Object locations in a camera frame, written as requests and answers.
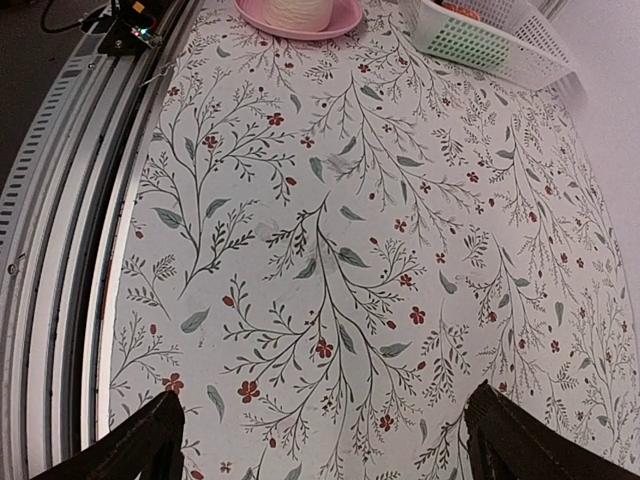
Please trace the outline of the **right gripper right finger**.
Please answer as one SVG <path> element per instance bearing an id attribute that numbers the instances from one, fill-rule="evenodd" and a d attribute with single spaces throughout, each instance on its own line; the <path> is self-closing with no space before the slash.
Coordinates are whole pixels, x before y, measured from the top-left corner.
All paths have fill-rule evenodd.
<path id="1" fill-rule="evenodd" d="M 567 440 L 488 382 L 464 410 L 474 479 L 631 479 L 633 473 Z"/>

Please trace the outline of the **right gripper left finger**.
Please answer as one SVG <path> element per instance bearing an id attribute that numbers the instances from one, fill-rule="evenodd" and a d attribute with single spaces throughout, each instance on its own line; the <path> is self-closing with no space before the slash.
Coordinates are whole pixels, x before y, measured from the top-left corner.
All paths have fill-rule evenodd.
<path id="1" fill-rule="evenodd" d="M 185 414 L 178 395 L 162 392 L 100 441 L 37 477 L 180 479 L 184 425 Z"/>

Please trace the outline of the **green microfiber towel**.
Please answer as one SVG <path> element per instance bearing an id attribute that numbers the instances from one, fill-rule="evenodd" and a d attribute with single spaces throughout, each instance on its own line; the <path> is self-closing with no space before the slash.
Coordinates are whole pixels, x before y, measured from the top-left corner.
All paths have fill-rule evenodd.
<path id="1" fill-rule="evenodd" d="M 427 53 L 478 70 L 494 72 L 509 56 L 509 42 L 484 27 L 450 18 L 430 42 Z"/>

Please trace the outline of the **orange rabbit pattern towel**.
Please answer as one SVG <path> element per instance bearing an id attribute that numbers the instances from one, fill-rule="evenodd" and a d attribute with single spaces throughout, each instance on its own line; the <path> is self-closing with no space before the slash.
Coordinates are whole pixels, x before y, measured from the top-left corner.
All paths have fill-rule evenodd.
<path id="1" fill-rule="evenodd" d="M 467 18 L 470 18 L 470 19 L 473 19 L 473 20 L 476 20 L 476 21 L 480 21 L 481 20 L 480 15 L 476 11 L 474 11 L 472 9 L 469 9 L 469 8 L 466 8 L 466 7 L 462 7 L 462 6 L 459 6 L 459 5 L 455 5 L 455 4 L 452 4 L 452 3 L 449 3 L 449 2 L 443 2 L 442 3 L 442 7 L 447 9 L 447 10 L 449 10 L 449 11 L 451 11 L 451 12 L 454 12 L 454 13 L 456 13 L 458 15 L 462 15 L 462 16 L 467 17 Z"/>

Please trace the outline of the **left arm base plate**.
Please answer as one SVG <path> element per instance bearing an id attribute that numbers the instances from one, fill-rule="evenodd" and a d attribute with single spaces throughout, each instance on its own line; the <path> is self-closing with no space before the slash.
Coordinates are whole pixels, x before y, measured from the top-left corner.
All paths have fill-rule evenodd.
<path id="1" fill-rule="evenodd" d="M 112 1 L 111 8 L 113 20 L 98 47 L 100 54 L 136 55 L 162 43 L 162 36 L 157 33 L 166 12 L 162 1 Z"/>

